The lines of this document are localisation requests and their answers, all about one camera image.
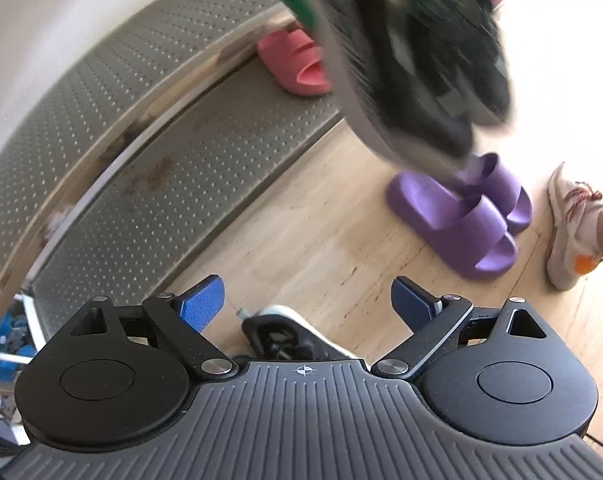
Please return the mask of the purple slide sandal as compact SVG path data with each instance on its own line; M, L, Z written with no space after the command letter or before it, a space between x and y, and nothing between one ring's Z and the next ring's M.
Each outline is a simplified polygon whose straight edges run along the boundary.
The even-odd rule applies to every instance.
M453 188L463 196L485 195L501 212L512 235L528 229L533 220L533 204L525 188L503 165L497 153L478 157L478 171L461 174Z
M386 200L462 278L499 278L517 259L507 220L484 195L460 197L426 174L405 171L390 181Z

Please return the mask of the metal shoe rack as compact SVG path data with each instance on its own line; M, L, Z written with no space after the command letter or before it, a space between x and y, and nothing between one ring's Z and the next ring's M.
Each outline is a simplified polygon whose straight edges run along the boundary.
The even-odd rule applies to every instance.
M132 304L339 124L256 54L279 0L156 0L39 101L0 152L0 321L18 292L51 337L90 297Z

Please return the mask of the black teal sneaker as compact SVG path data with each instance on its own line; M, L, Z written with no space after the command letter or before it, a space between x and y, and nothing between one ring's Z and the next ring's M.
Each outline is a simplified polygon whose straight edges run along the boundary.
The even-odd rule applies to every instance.
M282 304L273 304L255 313L241 309L238 317L256 359L293 362L358 359L321 334L297 311Z
M476 127L511 114L499 0L281 0L318 40L353 133L395 165L474 165Z

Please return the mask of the beige sneaker orange accent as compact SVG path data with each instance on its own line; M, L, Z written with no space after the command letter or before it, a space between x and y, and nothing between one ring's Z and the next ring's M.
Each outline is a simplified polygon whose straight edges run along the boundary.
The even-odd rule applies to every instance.
M570 290L603 261L603 196L573 178L562 162L548 182L553 217L545 270L558 290Z

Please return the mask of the pink slide sandal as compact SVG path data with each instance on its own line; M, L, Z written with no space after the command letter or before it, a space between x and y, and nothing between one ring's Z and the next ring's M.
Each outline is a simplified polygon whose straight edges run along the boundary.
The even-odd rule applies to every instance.
M325 96L332 82L323 66L323 50L303 29L280 29L262 37L260 61L280 86L296 96Z

